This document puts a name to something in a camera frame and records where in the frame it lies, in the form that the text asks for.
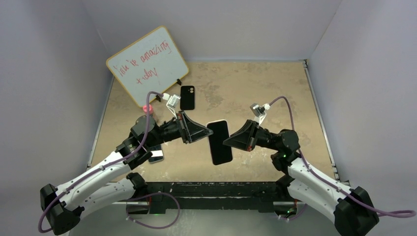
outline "white wall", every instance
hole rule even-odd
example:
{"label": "white wall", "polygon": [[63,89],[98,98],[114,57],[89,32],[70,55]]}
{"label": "white wall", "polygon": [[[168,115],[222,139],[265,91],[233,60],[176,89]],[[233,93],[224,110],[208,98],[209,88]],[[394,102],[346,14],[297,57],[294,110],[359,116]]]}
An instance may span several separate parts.
{"label": "white wall", "polygon": [[[309,65],[342,179],[384,210],[417,209],[417,1],[343,0]],[[370,236],[416,235],[381,218]]]}
{"label": "white wall", "polygon": [[0,32],[1,235],[37,235],[39,189],[86,168],[109,55],[81,0],[2,0]]}
{"label": "white wall", "polygon": [[165,25],[185,59],[306,59],[341,0],[83,0],[110,54]]}

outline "marble-patterned surface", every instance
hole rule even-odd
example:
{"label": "marble-patterned surface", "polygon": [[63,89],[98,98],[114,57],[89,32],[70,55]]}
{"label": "marble-patterned surface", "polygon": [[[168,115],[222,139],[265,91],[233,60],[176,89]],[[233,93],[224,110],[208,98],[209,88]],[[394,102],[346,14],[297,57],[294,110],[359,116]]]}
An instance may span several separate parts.
{"label": "marble-patterned surface", "polygon": [[[284,95],[292,106],[303,153],[312,165],[333,177],[325,138],[301,62],[189,62],[188,66],[190,73],[181,81],[183,85],[195,86],[196,108],[186,111],[192,120],[205,125],[226,119],[232,134],[247,119],[253,119],[251,104],[269,103]],[[166,92],[179,95],[179,90],[180,86],[174,85]],[[165,103],[153,101],[151,104],[160,122],[172,118]],[[115,80],[92,164],[107,157],[143,114]],[[262,127],[272,132],[291,128],[284,101],[272,106]],[[162,148],[165,160],[154,164],[146,162],[133,172],[140,173],[147,181],[276,181],[283,176],[271,164],[269,156],[274,151],[261,147],[252,152],[233,149],[233,161],[218,166],[212,164],[207,138],[187,145],[177,139],[163,144]]]}

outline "handwritten red text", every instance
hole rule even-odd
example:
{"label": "handwritten red text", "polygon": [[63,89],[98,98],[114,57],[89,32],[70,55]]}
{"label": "handwritten red text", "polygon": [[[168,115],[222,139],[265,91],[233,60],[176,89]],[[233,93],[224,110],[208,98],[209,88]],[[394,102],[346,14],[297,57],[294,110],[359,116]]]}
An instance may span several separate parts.
{"label": "handwritten red text", "polygon": [[129,60],[126,60],[127,62],[130,62],[130,64],[132,64],[132,66],[138,66],[138,64],[136,64],[136,60],[131,60],[131,61],[129,61]]}
{"label": "handwritten red text", "polygon": [[129,69],[127,65],[122,65],[120,69],[117,66],[113,66],[113,68],[116,69],[122,77],[126,74],[127,70]]}
{"label": "handwritten red text", "polygon": [[142,78],[138,78],[138,79],[136,79],[136,83],[137,84],[142,84],[142,82],[144,81],[144,80],[148,80],[150,77],[152,77],[152,76],[156,76],[156,77],[158,77],[158,73],[156,72],[156,69],[155,69],[155,67],[153,68],[153,70],[146,70],[146,69],[144,69],[144,75],[142,76]]}
{"label": "handwritten red text", "polygon": [[164,40],[161,44],[159,44],[159,45],[155,44],[155,47],[153,47],[151,50],[145,52],[145,54],[143,54],[143,56],[141,56],[141,61],[145,62],[145,61],[149,60],[152,56],[158,55],[159,53],[164,52],[164,51],[168,51],[168,50],[169,50],[168,54],[170,54],[172,52],[172,50],[171,50],[169,44],[167,43],[167,41]]}

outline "whiteboard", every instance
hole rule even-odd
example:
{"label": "whiteboard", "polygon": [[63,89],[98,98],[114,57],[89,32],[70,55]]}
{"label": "whiteboard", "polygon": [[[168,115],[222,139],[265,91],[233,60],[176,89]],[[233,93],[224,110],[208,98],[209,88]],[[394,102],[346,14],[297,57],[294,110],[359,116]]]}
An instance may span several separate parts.
{"label": "whiteboard", "polygon": [[189,71],[164,26],[107,59],[106,65],[139,107],[146,105],[149,91],[163,93]]}

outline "black smartphone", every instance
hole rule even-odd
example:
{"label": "black smartphone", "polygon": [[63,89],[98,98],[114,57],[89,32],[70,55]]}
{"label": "black smartphone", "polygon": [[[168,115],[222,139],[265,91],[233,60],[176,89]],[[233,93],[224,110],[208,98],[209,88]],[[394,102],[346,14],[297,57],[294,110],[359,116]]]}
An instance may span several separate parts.
{"label": "black smartphone", "polygon": [[195,108],[195,88],[194,86],[181,86],[181,100],[179,108],[181,110],[194,110]]}
{"label": "black smartphone", "polygon": [[229,129],[226,120],[209,122],[207,128],[213,131],[208,137],[211,159],[214,165],[220,165],[233,160],[232,147],[223,145],[223,141],[229,137]]}
{"label": "black smartphone", "polygon": [[148,159],[149,163],[155,163],[164,159],[164,153],[162,152],[161,144],[150,147],[149,151],[152,151],[152,156]]}

